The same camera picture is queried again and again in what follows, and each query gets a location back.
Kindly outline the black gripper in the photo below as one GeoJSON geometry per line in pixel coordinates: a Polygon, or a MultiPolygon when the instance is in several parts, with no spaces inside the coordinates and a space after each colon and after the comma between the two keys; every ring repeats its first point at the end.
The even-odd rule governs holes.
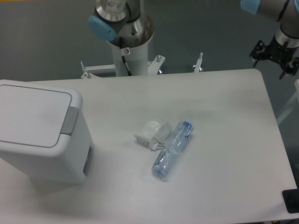
{"type": "Polygon", "coordinates": [[[299,58],[293,58],[295,48],[292,48],[291,40],[283,40],[279,43],[275,37],[272,38],[268,46],[262,40],[259,40],[249,54],[253,60],[253,68],[256,67],[259,61],[270,60],[278,63],[282,69],[279,79],[282,79],[286,74],[295,76],[299,69],[299,58]]]}

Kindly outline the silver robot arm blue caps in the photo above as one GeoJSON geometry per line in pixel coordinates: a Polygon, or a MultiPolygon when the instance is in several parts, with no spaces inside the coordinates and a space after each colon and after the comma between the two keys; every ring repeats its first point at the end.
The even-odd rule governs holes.
{"type": "MultiPolygon", "coordinates": [[[[242,0],[241,9],[262,14],[280,24],[270,44],[259,41],[250,53],[257,64],[269,60],[280,66],[283,78],[294,76],[299,59],[299,2],[297,0],[242,0]]],[[[142,52],[154,34],[150,17],[141,11],[139,0],[98,0],[88,19],[90,30],[112,45],[116,75],[148,75],[148,53],[142,52]]]]}

